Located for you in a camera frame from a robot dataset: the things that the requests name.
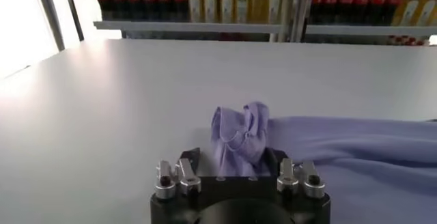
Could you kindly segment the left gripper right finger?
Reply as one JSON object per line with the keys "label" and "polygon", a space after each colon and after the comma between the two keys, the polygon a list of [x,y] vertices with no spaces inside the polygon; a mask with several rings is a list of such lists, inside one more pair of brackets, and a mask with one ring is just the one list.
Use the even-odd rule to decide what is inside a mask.
{"label": "left gripper right finger", "polygon": [[272,155],[277,166],[277,190],[291,195],[298,193],[311,199],[325,196],[325,183],[312,161],[295,164],[283,151],[273,150]]}

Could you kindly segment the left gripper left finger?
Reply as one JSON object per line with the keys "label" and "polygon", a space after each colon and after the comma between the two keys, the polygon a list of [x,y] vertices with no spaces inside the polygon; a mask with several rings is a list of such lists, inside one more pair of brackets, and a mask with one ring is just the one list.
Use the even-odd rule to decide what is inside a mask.
{"label": "left gripper left finger", "polygon": [[197,168],[200,154],[200,148],[184,151],[174,168],[168,161],[161,160],[156,167],[155,197],[173,199],[177,191],[187,197],[199,194],[201,178],[197,175]]}

